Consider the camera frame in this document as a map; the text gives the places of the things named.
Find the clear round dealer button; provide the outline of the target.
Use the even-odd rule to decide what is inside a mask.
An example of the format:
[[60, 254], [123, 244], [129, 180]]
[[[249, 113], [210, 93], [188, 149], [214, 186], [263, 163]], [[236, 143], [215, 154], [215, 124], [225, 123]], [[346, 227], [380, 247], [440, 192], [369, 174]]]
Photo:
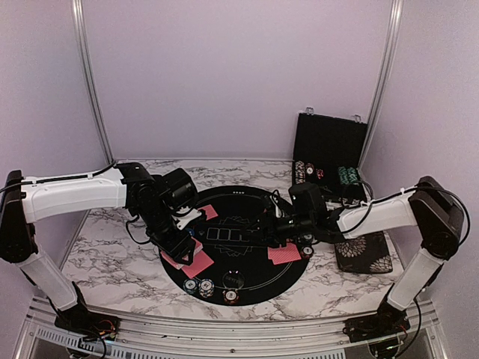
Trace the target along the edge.
[[242, 289], [245, 285], [245, 277], [239, 271], [228, 271], [223, 275], [222, 283], [228, 289]]

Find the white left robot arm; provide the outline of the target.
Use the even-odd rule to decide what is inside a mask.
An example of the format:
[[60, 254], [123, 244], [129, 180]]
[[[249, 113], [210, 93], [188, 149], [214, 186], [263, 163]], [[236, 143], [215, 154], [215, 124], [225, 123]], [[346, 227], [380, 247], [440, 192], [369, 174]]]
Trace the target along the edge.
[[126, 209], [143, 221], [147, 240], [160, 252], [189, 265], [196, 244], [186, 228], [204, 217], [197, 201], [195, 184], [182, 168], [153, 175], [138, 162], [124, 162], [64, 177], [24, 177], [12, 171], [1, 189], [1, 259], [43, 291], [61, 323], [87, 333], [107, 319], [87, 308], [78, 286], [36, 243], [35, 224], [92, 209]]

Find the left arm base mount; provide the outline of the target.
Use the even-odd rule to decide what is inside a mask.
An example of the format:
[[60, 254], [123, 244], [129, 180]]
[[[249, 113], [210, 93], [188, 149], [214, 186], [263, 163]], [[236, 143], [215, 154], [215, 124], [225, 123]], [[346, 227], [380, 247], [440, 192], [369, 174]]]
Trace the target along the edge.
[[87, 338], [99, 337], [114, 338], [118, 332], [120, 319], [104, 313], [90, 311], [83, 297], [80, 297], [75, 306], [67, 310], [59, 310], [51, 300], [49, 303], [56, 313], [55, 326]]

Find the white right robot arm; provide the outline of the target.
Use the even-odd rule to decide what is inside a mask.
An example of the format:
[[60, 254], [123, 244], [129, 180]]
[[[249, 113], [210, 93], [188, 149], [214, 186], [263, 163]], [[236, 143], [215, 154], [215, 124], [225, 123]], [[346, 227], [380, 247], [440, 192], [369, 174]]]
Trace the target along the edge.
[[244, 232], [260, 245], [284, 247], [287, 240], [311, 235], [321, 242], [345, 243], [360, 236], [387, 232], [405, 266], [375, 314], [350, 319], [350, 331], [386, 335], [403, 320], [406, 309], [438, 276], [471, 231], [464, 202], [433, 177], [380, 199], [355, 206], [328, 209], [318, 185], [304, 182], [289, 189], [293, 211], [284, 214], [275, 194], [264, 198], [264, 208]]

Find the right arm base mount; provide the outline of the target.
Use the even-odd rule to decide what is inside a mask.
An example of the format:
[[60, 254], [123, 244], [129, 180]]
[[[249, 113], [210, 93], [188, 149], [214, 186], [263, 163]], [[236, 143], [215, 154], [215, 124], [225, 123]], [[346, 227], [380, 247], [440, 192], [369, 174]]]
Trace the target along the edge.
[[351, 343], [378, 339], [410, 329], [405, 310], [398, 310], [388, 304], [380, 307], [375, 314], [358, 316], [344, 322], [343, 334]]

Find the dealt red card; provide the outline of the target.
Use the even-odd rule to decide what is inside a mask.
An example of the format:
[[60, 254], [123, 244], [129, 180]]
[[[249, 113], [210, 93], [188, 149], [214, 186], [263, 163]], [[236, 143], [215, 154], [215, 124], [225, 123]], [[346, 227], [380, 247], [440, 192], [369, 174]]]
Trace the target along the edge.
[[219, 216], [217, 211], [210, 204], [208, 204], [206, 206], [202, 206], [202, 207], [198, 208], [198, 210], [200, 212], [203, 212], [206, 215], [206, 220], [207, 221], [209, 221], [211, 219], [214, 219], [214, 218]]
[[295, 244], [289, 243], [288, 244], [288, 250], [290, 253], [290, 260], [295, 261], [295, 260], [300, 260], [301, 256], [299, 254], [298, 248], [296, 247]]
[[273, 265], [281, 265], [285, 263], [291, 263], [295, 261], [290, 260], [290, 253], [288, 250], [288, 244], [285, 247], [280, 247], [280, 248], [269, 248], [267, 253], [268, 253], [268, 259], [272, 262]]
[[189, 266], [183, 266], [181, 271], [189, 279], [192, 279], [204, 270], [208, 269], [213, 263], [213, 259], [211, 259], [207, 253], [201, 250], [194, 256], [192, 264]]

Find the red playing card deck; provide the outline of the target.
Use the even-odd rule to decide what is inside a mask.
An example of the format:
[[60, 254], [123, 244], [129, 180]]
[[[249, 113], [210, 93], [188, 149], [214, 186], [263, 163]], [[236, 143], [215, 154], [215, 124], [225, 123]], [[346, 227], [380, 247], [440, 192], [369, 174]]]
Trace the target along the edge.
[[[193, 259], [195, 260], [196, 257], [199, 255], [199, 253], [203, 250], [203, 245], [197, 240], [194, 239], [195, 241], [195, 249], [193, 251]], [[169, 255], [167, 255], [164, 251], [159, 252], [160, 257], [165, 260], [167, 263], [172, 265], [175, 269], [181, 269], [182, 267], [185, 266], [184, 263], [178, 263], [175, 262]]]

